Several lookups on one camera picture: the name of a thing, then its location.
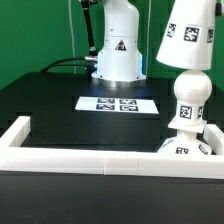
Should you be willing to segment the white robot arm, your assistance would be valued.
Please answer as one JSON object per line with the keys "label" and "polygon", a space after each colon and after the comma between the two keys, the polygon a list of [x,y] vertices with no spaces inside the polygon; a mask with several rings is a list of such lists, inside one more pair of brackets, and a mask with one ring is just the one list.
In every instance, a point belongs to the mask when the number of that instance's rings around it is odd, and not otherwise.
{"label": "white robot arm", "polygon": [[[132,86],[146,80],[138,51],[138,10],[128,0],[103,0],[104,46],[92,78],[111,87]],[[157,60],[168,66],[211,68],[215,19],[224,16],[224,0],[175,0]]]}

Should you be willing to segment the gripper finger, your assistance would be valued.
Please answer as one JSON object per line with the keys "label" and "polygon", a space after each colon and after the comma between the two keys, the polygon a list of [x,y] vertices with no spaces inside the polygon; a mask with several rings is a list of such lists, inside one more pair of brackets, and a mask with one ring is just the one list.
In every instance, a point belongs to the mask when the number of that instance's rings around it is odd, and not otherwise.
{"label": "gripper finger", "polygon": [[224,0],[219,0],[216,3],[216,11],[215,14],[217,16],[224,16]]}

